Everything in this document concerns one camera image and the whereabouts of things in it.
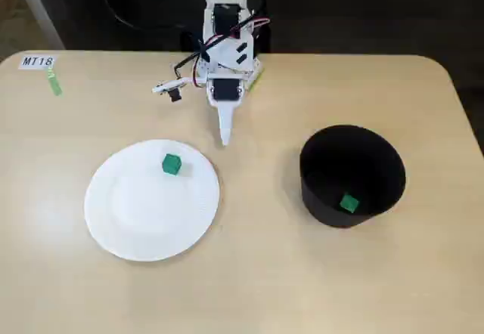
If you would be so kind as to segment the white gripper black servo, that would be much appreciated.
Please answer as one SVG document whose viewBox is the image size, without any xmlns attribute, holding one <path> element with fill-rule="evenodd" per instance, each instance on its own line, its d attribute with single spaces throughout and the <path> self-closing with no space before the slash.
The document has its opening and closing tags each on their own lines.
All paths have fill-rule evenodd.
<svg viewBox="0 0 484 334">
<path fill-rule="evenodd" d="M 238 107 L 245 95 L 246 76 L 233 73 L 209 73 L 206 80 L 206 95 L 209 104 L 217 107 L 219 132 L 223 146 L 231 140 L 235 107 Z"/>
</svg>

